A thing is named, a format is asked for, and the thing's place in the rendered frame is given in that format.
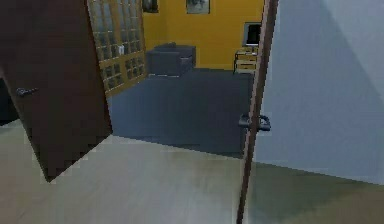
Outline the dark brown room door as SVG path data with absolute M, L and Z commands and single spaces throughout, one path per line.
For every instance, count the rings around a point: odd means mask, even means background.
M 0 0 L 0 70 L 46 181 L 112 134 L 87 0 Z

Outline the yellow wooden drawer stand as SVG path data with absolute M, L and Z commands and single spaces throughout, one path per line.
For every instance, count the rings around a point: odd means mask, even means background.
M 234 54 L 233 72 L 237 74 L 254 74 L 257 67 L 257 47 L 243 47 Z

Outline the grey framed wall picture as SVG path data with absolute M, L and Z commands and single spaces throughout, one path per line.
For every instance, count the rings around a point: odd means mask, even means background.
M 188 14 L 208 14 L 210 12 L 210 0 L 186 0 Z

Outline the dark framed wall picture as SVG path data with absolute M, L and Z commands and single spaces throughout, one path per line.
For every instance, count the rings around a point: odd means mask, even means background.
M 145 13 L 157 13 L 158 0 L 142 0 L 142 9 Z

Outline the yellow wooden grid shelf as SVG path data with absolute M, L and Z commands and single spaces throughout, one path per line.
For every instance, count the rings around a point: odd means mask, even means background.
M 105 94 L 111 97 L 147 77 L 142 0 L 87 0 L 87 9 Z

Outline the black television set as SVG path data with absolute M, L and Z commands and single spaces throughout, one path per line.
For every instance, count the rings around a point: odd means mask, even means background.
M 244 24 L 244 46 L 257 46 L 260 41 L 261 23 L 260 22 L 246 22 Z

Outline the brown edge-on room door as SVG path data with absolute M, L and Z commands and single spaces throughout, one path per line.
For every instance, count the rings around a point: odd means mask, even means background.
M 251 175 L 252 159 L 255 151 L 256 135 L 264 128 L 260 124 L 260 111 L 263 101 L 264 87 L 268 70 L 270 51 L 273 41 L 273 33 L 277 15 L 279 0 L 265 0 L 260 33 L 260 42 L 256 60 L 256 73 L 253 81 L 251 104 L 248 113 L 248 122 L 243 124 L 247 129 L 244 144 L 243 177 L 240 188 L 239 203 L 236 214 L 236 224 L 243 224 L 246 197 Z

